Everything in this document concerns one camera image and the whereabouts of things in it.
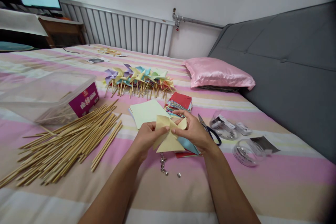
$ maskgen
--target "purple label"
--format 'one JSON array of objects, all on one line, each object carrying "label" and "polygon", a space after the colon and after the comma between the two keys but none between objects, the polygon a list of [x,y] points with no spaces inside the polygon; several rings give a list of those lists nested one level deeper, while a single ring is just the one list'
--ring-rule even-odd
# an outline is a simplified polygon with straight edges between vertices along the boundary
[{"label": "purple label", "polygon": [[69,105],[78,117],[82,117],[89,112],[90,108],[95,105],[98,100],[97,87],[95,82],[93,82],[87,89],[69,102]]}]

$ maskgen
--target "hand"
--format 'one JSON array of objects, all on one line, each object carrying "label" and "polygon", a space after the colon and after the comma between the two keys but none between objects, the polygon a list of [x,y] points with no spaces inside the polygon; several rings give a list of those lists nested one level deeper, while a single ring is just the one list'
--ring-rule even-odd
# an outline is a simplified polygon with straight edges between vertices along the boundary
[{"label": "hand", "polygon": [[155,126],[156,122],[143,123],[130,147],[130,151],[135,155],[139,155],[142,162],[147,158],[149,148],[153,146],[160,136],[166,134],[169,130],[167,126],[155,131]]},{"label": "hand", "polygon": [[[173,113],[184,115],[187,118],[186,130],[175,128],[171,130],[173,134],[179,137],[187,138],[197,148],[199,148],[201,152],[209,149],[215,143],[195,116],[186,110],[175,110]],[[179,124],[180,121],[182,121],[182,119],[177,120],[175,123]]]}]

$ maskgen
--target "scissor blade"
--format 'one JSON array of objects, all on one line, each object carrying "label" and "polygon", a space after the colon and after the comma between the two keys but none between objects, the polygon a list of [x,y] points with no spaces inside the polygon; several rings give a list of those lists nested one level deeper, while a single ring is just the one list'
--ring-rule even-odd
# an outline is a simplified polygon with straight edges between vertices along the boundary
[{"label": "scissor blade", "polygon": [[201,123],[204,127],[207,127],[206,124],[205,124],[205,122],[204,122],[204,120],[203,120],[203,118],[202,118],[199,114],[198,114],[198,119],[199,119],[200,123]]}]

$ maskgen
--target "purple pinwheel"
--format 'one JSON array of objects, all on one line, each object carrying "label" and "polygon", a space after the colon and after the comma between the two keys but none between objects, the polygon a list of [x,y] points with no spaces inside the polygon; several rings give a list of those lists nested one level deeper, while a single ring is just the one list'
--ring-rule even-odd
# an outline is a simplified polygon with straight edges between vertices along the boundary
[{"label": "purple pinwheel", "polygon": [[131,65],[129,65],[129,64],[124,64],[124,65],[125,65],[125,67],[127,67],[127,70],[124,72],[124,75],[127,76],[127,77],[132,75],[133,71],[132,71],[132,69],[130,69]]},{"label": "purple pinwheel", "polygon": [[107,76],[107,77],[105,78],[106,85],[108,85],[108,84],[110,83],[110,81],[113,80],[113,79],[115,79],[116,76],[118,75],[118,72],[113,71],[113,70],[111,70],[111,69],[107,69],[107,70],[105,70],[104,72],[110,74],[109,76]]}]

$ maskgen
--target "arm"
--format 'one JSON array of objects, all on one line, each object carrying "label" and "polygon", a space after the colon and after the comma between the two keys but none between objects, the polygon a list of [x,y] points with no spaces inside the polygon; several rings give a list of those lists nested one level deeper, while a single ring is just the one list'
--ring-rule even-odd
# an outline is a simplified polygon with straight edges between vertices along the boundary
[{"label": "arm", "polygon": [[141,126],[131,147],[115,167],[79,224],[123,222],[139,167],[155,140],[169,129],[154,131],[155,125],[155,122],[148,122]]},{"label": "arm", "polygon": [[260,221],[236,181],[222,151],[198,119],[185,110],[173,113],[187,118],[187,129],[173,129],[178,136],[189,139],[204,156],[209,185],[219,223],[253,223]]}]

